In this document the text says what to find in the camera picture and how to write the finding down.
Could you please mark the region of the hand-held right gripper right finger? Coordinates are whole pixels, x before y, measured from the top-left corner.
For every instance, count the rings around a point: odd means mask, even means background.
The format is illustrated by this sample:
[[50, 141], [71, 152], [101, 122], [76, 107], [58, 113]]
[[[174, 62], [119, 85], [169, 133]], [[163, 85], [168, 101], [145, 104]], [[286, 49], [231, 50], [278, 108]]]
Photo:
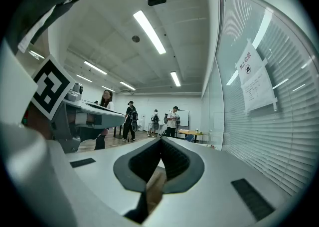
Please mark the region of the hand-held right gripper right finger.
[[245, 179], [275, 209], [290, 195], [261, 172], [225, 151], [174, 139], [197, 153], [204, 162], [204, 173], [187, 192], [163, 195], [144, 221], [144, 227], [250, 227], [256, 219], [231, 185]]

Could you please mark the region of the white paper sign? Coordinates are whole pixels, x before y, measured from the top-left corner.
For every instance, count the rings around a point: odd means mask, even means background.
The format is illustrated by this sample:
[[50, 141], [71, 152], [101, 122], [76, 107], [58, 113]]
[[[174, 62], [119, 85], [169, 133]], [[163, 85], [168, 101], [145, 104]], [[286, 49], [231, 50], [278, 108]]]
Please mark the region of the white paper sign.
[[275, 112], [278, 110], [278, 100], [266, 70], [267, 64], [267, 60], [261, 59], [254, 45], [247, 40], [246, 47], [235, 64], [243, 93], [245, 115], [268, 105], [272, 105]]

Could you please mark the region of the person's left hand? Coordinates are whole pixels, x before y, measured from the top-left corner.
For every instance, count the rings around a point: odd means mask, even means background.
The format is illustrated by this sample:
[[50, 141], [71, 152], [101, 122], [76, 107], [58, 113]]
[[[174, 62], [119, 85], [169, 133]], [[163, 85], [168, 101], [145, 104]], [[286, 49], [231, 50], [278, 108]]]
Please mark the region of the person's left hand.
[[33, 103], [29, 104], [26, 114], [27, 127], [39, 132], [45, 139], [51, 140], [53, 135], [47, 117]]

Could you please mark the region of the round wooden table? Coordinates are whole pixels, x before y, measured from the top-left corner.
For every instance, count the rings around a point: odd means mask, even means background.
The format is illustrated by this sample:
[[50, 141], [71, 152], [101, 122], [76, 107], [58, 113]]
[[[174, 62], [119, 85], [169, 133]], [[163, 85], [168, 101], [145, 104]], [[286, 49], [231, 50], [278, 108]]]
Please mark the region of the round wooden table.
[[192, 130], [184, 130], [184, 129], [179, 129], [178, 131], [177, 131], [177, 134], [179, 134], [179, 135], [183, 135], [184, 136], [184, 139], [185, 139], [185, 137], [186, 137], [186, 135], [195, 135], [195, 141], [194, 141], [194, 143], [197, 143], [199, 140], [198, 140], [198, 137], [200, 137], [200, 136], [203, 136], [204, 135], [204, 133], [203, 132], [199, 132], [199, 131], [192, 131]]

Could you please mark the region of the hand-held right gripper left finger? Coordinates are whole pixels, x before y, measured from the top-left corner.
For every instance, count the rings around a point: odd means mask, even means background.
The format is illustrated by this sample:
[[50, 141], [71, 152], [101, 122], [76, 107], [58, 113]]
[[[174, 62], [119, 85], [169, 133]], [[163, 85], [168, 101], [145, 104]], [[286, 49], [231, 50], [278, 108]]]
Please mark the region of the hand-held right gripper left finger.
[[141, 223], [156, 208], [162, 199], [162, 162], [156, 164], [151, 177], [144, 185], [145, 192], [130, 191], [123, 187], [114, 174], [116, 160], [139, 149], [154, 138], [102, 149], [70, 153], [66, 157], [72, 164], [81, 164], [74, 170], [86, 186], [116, 213]]

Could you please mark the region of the white window blinds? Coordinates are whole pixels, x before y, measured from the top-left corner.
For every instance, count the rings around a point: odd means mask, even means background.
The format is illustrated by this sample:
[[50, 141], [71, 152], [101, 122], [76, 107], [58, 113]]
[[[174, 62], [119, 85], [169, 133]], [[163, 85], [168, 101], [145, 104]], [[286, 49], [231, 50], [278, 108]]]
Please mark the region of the white window blinds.
[[[319, 65], [316, 54], [269, 7], [221, 0], [217, 64], [224, 100], [223, 150], [253, 166], [294, 195], [319, 162]], [[247, 40], [261, 59], [277, 97], [245, 115], [235, 67]]]

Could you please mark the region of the white whiteboard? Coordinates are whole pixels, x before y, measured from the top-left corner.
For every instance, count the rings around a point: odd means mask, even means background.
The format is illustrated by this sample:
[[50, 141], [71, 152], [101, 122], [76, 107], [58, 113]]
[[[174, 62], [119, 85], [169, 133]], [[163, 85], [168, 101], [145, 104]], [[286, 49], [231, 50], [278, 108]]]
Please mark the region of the white whiteboard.
[[188, 110], [178, 110], [176, 114], [179, 116], [179, 126], [188, 127], [189, 126], [189, 116], [190, 111]]

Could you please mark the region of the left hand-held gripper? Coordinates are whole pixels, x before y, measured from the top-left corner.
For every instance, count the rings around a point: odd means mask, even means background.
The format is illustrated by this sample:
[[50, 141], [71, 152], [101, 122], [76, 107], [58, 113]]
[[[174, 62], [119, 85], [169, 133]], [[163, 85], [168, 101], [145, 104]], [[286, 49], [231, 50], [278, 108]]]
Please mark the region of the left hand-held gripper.
[[[99, 105], [82, 104], [82, 85], [49, 55], [32, 75], [37, 85], [32, 103], [49, 121], [52, 138], [63, 151], [74, 153], [80, 141], [95, 140], [105, 129], [124, 123], [124, 114]], [[68, 117], [76, 111], [75, 131]]]

